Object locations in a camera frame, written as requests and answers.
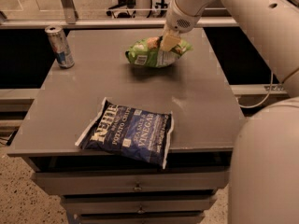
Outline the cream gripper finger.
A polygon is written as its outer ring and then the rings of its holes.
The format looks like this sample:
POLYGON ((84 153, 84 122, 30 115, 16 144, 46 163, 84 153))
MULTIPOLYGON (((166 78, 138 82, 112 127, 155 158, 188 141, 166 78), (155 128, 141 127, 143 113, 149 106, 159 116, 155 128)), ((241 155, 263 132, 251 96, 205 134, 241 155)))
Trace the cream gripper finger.
POLYGON ((175 47, 181 38, 179 32, 173 31, 171 29, 165 29, 162 36, 162 41, 160 43, 160 49, 162 51, 170 51, 173 47, 175 47))

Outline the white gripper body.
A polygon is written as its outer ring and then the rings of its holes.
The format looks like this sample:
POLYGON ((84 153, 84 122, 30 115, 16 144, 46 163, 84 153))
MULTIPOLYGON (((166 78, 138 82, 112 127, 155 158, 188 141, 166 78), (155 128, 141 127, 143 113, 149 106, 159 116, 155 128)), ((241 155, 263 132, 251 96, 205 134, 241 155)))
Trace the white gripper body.
POLYGON ((181 5, 177 0, 172 0, 166 12, 164 29, 171 33, 188 33, 201 16, 201 8, 191 7, 188 3, 181 5))

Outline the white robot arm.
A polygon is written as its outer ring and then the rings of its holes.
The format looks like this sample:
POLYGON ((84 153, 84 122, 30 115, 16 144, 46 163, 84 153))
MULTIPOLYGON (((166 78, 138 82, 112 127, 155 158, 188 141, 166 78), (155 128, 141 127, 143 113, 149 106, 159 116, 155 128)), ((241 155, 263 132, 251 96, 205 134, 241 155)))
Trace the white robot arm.
MULTIPOLYGON (((213 0, 171 0, 162 48, 193 29, 213 0)), ((235 139, 228 224, 299 224, 298 9, 288 0, 220 0, 239 35, 223 50, 258 56, 288 96, 247 119, 235 139)))

